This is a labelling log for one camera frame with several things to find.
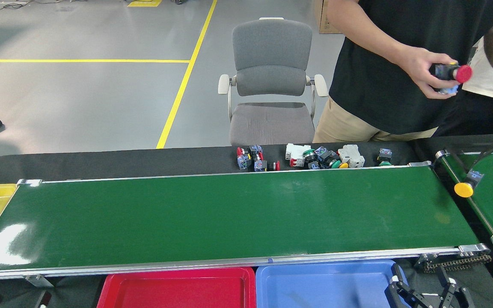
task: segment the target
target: yellow mushroom button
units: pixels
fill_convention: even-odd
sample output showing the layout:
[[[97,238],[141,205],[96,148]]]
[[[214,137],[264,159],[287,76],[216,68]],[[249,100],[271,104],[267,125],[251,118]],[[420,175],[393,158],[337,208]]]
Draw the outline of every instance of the yellow mushroom button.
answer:
[[[473,187],[469,183],[457,183],[454,185],[454,191],[457,195],[464,198],[469,198],[473,195]]]

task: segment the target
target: gray floor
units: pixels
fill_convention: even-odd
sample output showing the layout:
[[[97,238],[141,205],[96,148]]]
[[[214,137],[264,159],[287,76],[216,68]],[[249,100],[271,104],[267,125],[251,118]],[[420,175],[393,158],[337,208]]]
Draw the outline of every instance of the gray floor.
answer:
[[[0,10],[0,59],[189,60],[212,0],[131,8],[119,0]],[[318,33],[309,0],[218,0],[165,148],[229,145],[221,74],[234,74],[231,30],[262,16],[313,28],[307,74],[330,86],[343,35]],[[0,156],[156,148],[187,63],[1,63]],[[293,100],[309,102],[306,91]],[[234,101],[278,100],[240,98]],[[325,99],[317,100],[315,124]]]

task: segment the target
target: gray office chair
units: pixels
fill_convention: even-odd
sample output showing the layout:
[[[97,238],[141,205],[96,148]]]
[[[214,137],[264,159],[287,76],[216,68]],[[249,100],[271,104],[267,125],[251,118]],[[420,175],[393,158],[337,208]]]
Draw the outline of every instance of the gray office chair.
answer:
[[[231,145],[305,144],[313,141],[315,90],[328,96],[320,74],[306,76],[311,28],[297,21],[260,19],[233,29],[237,74],[220,76],[218,94],[227,94]],[[239,96],[280,94],[301,96],[311,87],[311,111],[304,103],[240,103],[232,112],[231,87]]]

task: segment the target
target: cardboard box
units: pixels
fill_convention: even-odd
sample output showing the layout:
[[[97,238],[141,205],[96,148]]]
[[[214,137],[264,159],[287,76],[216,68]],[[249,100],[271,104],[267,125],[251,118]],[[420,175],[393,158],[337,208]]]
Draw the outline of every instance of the cardboard box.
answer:
[[[328,0],[313,0],[313,7],[315,20],[317,20],[317,25],[319,26],[319,33],[341,33],[328,21]]]

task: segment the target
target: chain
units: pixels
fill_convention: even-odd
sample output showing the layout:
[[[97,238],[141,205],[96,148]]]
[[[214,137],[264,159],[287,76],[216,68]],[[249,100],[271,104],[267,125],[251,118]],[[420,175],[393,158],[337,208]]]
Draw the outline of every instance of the chain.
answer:
[[[469,257],[469,258],[463,258],[463,259],[458,259],[454,261],[448,261],[448,262],[442,262],[442,263],[428,263],[426,262],[423,265],[423,272],[424,273],[434,273],[435,269],[439,266],[443,266],[444,269],[447,272],[450,271],[461,271],[461,270],[466,270],[470,269],[471,267],[479,264],[484,264],[492,261],[492,257],[487,254],[481,254],[477,257]]]

